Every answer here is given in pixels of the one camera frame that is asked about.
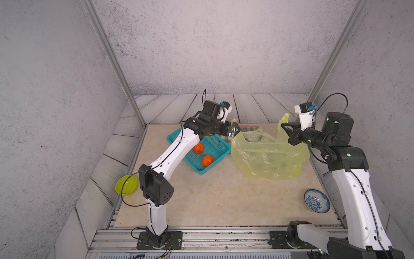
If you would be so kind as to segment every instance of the aluminum frame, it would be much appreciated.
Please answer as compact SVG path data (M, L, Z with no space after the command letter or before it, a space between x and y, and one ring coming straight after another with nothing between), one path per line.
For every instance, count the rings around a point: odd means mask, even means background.
M345 24L344 29L342 30L341 35L339 36L328 60L325 63L324 68L322 69L321 74L319 75L318 80L316 80L315 85L309 93L307 102L314 102L316 96L322 89L323 84L325 83L326 78L334 67L336 61L338 60L342 49L347 43L348 39L351 37L351 34L356 27L359 19L361 18L369 0L358 0L355 5L354 10L351 13L351 16L348 19L347 24Z
M108 37L105 34L104 28L102 27L102 23L99 20L98 14L96 13L96 10L95 10L95 7L92 1L81 0L81 2L83 4L83 7L86 13L88 14L89 20L92 23L92 26L96 32L96 35L98 36L98 39L101 42L105 50L106 56L108 57L108 60L111 63L111 66L113 70L115 71L116 76L118 77L119 83L121 84L121 87L124 90L125 95L131 104L131 107L134 113L137 115L142 127L145 128L146 124L145 124L144 118L142 117L140 109L138 108L135 98L132 95L131 89L128 85L128 81L126 80L125 75L122 72L122 69L121 69L121 66L119 65L118 60L116 59L115 53L111 47L111 44L109 43Z
M347 237L348 230L338 225L320 225L319 228L332 233L334 237ZM247 227L170 227L172 231L183 232L183 244L177 252L310 252L310 249L272 249L267 242L269 231L286 231L286 226ZM100 252L150 252L137 250L137 239L131 237L132 228L98 230L88 253ZM138 237L142 230L134 230Z

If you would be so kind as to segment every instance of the red object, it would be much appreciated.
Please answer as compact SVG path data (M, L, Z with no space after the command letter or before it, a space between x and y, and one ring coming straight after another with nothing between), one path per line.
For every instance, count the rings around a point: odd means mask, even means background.
M204 156L203 159L201 160L201 163L203 164L204 167L208 167L213 162L214 162L214 158L210 155Z
M194 153L196 153L197 155L201 154L204 152L204 145L200 142L197 145L195 145L193 147L193 151Z

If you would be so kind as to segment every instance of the black mounting plate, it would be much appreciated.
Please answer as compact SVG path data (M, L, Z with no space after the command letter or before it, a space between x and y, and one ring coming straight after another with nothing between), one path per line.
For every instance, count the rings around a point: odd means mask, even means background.
M286 234L286 231L269 231L270 234L270 241L276 240L282 235ZM276 243L272 244L272 249L292 249L287 243L286 237L282 237ZM308 243L304 243L298 249L312 249L312 245Z
M181 249L181 244L183 242L183 232L168 231L167 239L171 244L172 250L179 250ZM156 244L148 238L147 233L145 231L141 232L140 237L138 238L137 250L156 250L154 246L156 246Z

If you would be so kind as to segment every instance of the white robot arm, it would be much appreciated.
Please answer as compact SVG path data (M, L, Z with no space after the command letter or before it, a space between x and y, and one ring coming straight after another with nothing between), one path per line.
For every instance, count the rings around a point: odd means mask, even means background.
M368 162L362 149L349 146L353 119L344 113L328 112L322 130L315 130L315 106L295 106L300 122L283 123L292 145L305 143L321 151L338 185L348 223L347 240L338 240L309 222L291 222L287 240L307 242L333 258L404 258L392 248L380 221L369 182Z
M237 123L226 118L232 107L228 102L217 104L205 101L203 111L188 118L167 150L149 166L139 169L140 188L149 204L150 221L146 227L147 241L153 247L162 247L167 239L166 204L174 193L168 182L177 165L203 137L219 134L234 137L240 132Z

